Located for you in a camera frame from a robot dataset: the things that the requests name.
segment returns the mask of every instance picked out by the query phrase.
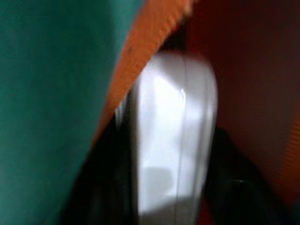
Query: orange strap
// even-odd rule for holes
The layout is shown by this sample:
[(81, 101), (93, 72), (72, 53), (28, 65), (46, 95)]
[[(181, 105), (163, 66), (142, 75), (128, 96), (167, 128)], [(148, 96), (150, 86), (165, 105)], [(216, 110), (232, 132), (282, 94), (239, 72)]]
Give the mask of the orange strap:
[(92, 146), (151, 56), (183, 15), (190, 12), (191, 7), (192, 0), (145, 0), (113, 74)]

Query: orange fabric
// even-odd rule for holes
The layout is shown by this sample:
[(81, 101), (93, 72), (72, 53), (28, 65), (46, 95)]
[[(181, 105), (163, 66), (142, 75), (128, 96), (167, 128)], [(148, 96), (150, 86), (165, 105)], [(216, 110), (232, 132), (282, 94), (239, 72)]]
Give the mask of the orange fabric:
[(217, 125), (289, 205), (300, 193), (299, 6), (201, 0), (187, 30), (188, 53), (215, 70)]
[(192, 7), (192, 0), (146, 0), (129, 32), (113, 74), (92, 146), (134, 81), (169, 32)]
[(286, 204), (293, 205), (300, 192), (300, 109), (296, 113), (277, 181), (276, 191)]

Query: black fabric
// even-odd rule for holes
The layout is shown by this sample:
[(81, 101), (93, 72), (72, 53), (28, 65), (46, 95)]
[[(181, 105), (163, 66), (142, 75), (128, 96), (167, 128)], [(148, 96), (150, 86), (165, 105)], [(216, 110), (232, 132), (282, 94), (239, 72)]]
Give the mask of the black fabric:
[(174, 31), (169, 38), (160, 47), (159, 51), (180, 51), (184, 53), (186, 51), (187, 43), (187, 23), (181, 21), (178, 24), (178, 29)]
[(132, 225), (129, 137), (113, 119), (82, 168), (62, 225)]
[(260, 171), (216, 128), (205, 186), (217, 225), (292, 225)]

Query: white plastic object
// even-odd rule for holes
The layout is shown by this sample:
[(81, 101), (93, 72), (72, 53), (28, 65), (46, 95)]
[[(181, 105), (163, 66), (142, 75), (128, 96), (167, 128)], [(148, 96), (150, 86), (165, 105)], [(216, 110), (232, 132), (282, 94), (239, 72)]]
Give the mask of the white plastic object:
[(130, 102), (138, 224), (195, 225), (217, 111), (212, 68), (158, 53)]

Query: green cloth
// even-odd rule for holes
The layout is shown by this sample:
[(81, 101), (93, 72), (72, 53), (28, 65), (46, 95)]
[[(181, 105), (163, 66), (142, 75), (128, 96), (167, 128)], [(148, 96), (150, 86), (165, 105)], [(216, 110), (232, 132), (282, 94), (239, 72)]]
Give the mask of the green cloth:
[(0, 225), (53, 225), (142, 0), (0, 1)]

